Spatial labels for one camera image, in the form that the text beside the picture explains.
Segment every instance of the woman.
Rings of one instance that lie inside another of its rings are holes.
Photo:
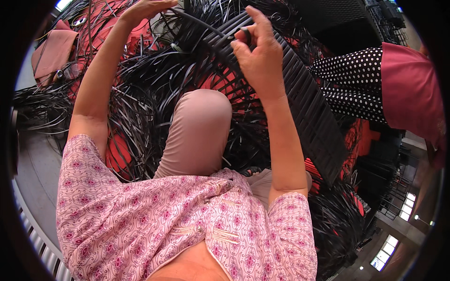
[[[383,43],[381,48],[316,60],[310,70],[341,85],[322,88],[334,113],[408,130],[426,140],[430,164],[444,167],[444,108],[433,64],[425,54]]]
[[[231,105],[216,91],[180,99],[154,179],[120,183],[105,166],[109,93],[123,45],[141,20],[176,4],[141,0],[130,7],[84,76],[58,187],[64,262],[79,280],[314,280],[305,166],[283,85],[283,52],[260,11],[246,8],[255,22],[248,27],[254,51],[240,41],[242,32],[232,46],[267,115],[268,212],[245,177],[219,170]]]

